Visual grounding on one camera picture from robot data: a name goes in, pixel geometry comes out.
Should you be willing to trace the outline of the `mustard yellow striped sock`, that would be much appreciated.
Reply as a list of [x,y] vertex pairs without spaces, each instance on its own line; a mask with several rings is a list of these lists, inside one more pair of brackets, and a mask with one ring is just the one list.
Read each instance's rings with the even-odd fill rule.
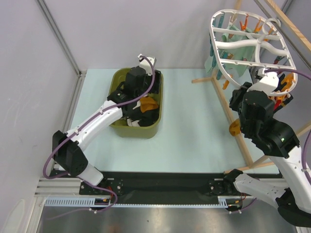
[[152,97],[143,97],[140,99],[140,110],[142,113],[157,109],[158,103]]

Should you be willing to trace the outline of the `black sock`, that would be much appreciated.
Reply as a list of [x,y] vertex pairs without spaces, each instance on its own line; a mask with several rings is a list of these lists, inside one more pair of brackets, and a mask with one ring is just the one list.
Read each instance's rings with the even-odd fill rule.
[[142,113],[142,118],[139,121],[139,127],[152,126],[159,118],[159,108]]

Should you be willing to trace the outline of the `white round clip hanger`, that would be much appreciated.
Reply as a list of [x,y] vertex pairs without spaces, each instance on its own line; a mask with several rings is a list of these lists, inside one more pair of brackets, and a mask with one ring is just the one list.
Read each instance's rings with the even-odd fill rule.
[[262,71],[263,81],[253,85],[267,95],[289,94],[296,87],[296,66],[288,46],[277,29],[275,17],[264,18],[251,12],[222,9],[214,13],[209,24],[209,57],[206,73],[217,70],[216,78],[240,87],[237,78],[251,67]]

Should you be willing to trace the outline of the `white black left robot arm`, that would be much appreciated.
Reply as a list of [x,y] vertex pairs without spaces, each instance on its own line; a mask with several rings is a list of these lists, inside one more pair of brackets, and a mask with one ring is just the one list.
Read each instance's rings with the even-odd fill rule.
[[149,127],[159,119],[159,105],[149,103],[151,99],[147,92],[161,84],[161,72],[155,70],[151,76],[141,67],[133,67],[126,74],[126,82],[140,81],[137,88],[130,86],[128,92],[117,88],[107,98],[104,104],[85,120],[82,125],[67,133],[57,131],[52,137],[53,158],[65,173],[87,182],[96,194],[102,194],[107,189],[103,174],[91,165],[84,155],[88,147],[100,131],[120,120],[130,120],[134,127]]

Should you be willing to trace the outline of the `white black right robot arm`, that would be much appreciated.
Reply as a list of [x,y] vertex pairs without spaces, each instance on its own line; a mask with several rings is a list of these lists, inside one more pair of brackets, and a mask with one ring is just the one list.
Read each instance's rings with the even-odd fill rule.
[[224,189],[230,195],[249,194],[275,207],[288,223],[311,226],[311,184],[303,167],[302,149],[294,130],[273,118],[274,102],[245,82],[232,93],[229,107],[239,115],[240,130],[277,166],[287,188],[257,180],[238,169],[229,172]]

